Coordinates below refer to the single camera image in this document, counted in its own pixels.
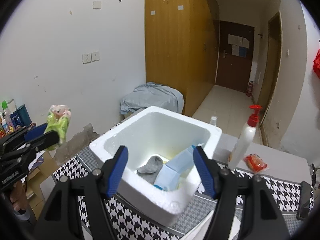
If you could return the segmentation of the person's left hand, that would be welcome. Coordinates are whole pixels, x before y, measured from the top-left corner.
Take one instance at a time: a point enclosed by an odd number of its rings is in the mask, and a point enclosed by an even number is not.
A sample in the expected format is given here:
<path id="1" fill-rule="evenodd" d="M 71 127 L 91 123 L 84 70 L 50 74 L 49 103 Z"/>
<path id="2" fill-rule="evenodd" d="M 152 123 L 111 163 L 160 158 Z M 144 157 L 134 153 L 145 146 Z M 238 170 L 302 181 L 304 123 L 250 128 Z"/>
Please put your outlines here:
<path id="1" fill-rule="evenodd" d="M 10 201 L 15 211 L 26 210 L 28 208 L 27 196 L 20 180 L 14 184 L 13 191 L 10 194 Z"/>

